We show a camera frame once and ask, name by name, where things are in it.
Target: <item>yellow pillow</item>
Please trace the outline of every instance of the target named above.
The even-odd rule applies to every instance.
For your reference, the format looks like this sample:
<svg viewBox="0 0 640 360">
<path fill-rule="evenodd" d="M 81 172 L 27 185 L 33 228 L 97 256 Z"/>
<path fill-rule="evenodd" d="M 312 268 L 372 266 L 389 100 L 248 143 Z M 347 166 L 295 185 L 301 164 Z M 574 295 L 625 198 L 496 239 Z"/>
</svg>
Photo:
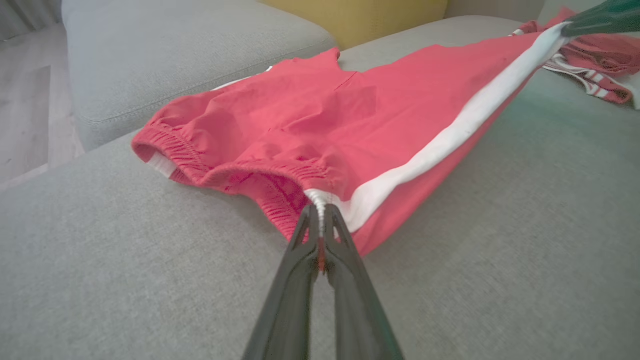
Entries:
<svg viewBox="0 0 640 360">
<path fill-rule="evenodd" d="M 448 0 L 262 0 L 322 26 L 341 49 L 444 18 Z"/>
</svg>

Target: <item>gray sofa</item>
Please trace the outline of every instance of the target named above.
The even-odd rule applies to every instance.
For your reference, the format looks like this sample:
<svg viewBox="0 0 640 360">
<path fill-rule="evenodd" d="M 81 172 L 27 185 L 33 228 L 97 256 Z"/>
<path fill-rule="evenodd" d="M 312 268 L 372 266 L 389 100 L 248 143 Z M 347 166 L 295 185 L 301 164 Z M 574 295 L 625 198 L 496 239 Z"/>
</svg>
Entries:
<svg viewBox="0 0 640 360">
<path fill-rule="evenodd" d="M 519 23 L 457 17 L 344 51 L 366 70 Z M 539 71 L 365 265 L 407 359 L 640 358 L 638 112 Z M 286 241 L 132 134 L 0 194 L 0 359 L 239 359 Z M 333 359 L 314 290 L 312 359 Z"/>
<path fill-rule="evenodd" d="M 255 0 L 64 0 L 74 115 L 86 151 L 169 101 L 335 46 L 319 26 Z"/>
</svg>

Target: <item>wooden floor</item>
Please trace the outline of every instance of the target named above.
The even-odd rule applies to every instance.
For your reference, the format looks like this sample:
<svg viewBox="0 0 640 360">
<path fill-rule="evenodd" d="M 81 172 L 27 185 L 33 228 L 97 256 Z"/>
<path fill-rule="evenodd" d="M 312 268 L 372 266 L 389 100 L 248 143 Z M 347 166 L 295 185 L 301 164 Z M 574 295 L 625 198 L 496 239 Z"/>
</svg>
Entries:
<svg viewBox="0 0 640 360">
<path fill-rule="evenodd" d="M 82 154 L 64 26 L 0 42 L 0 192 Z"/>
</svg>

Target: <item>white side stripe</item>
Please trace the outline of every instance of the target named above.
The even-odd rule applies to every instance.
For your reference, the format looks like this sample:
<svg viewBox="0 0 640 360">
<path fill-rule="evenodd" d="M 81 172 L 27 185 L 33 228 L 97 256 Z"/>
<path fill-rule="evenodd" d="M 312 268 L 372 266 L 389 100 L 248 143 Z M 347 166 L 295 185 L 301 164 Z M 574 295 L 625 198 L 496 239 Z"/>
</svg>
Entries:
<svg viewBox="0 0 640 360">
<path fill-rule="evenodd" d="M 267 70 L 265 70 L 265 72 L 267 72 L 267 71 L 269 71 L 269 70 L 271 70 L 271 69 L 273 69 L 273 66 L 270 66 Z M 247 79 L 248 79 L 248 78 L 250 78 L 250 77 L 251 77 L 251 76 L 247 76 L 246 78 L 242 78 L 242 79 L 238 79 L 238 80 L 230 81 L 230 82 L 228 82 L 228 83 L 226 83 L 226 84 L 224 84 L 224 85 L 220 85 L 220 86 L 218 86 L 217 88 L 215 88 L 215 89 L 213 89 L 213 90 L 210 90 L 210 91 L 216 91 L 216 90 L 220 90 L 220 89 L 222 89 L 222 88 L 226 88 L 226 87 L 227 87 L 227 86 L 229 86 L 229 85 L 233 85 L 233 84 L 235 84 L 235 83 L 239 83 L 239 82 L 240 82 L 240 81 L 242 81 L 242 80 L 247 80 Z"/>
<path fill-rule="evenodd" d="M 599 98 L 603 98 L 605 96 L 607 96 L 607 94 L 609 93 L 609 91 L 607 89 L 603 89 L 601 88 L 600 91 L 598 91 L 597 94 L 595 94 L 595 97 L 599 97 Z"/>
<path fill-rule="evenodd" d="M 162 175 L 166 177 L 171 177 L 173 172 L 177 168 L 177 166 L 173 163 L 173 161 L 167 159 L 164 155 L 159 152 L 155 152 L 151 157 L 151 160 L 147 163 L 147 165 L 159 171 Z"/>
<path fill-rule="evenodd" d="M 570 22 L 564 22 L 542 33 L 529 49 L 478 91 L 464 106 L 456 120 L 408 163 L 360 185 L 351 200 L 341 201 L 336 195 L 318 189 L 305 191 L 307 197 L 318 208 L 319 214 L 324 214 L 324 205 L 334 204 L 340 209 L 351 232 L 361 228 L 398 185 L 412 181 L 431 170 L 464 144 L 531 73 L 567 44 L 571 39 L 562 37 L 560 31 L 569 24 Z"/>
</svg>

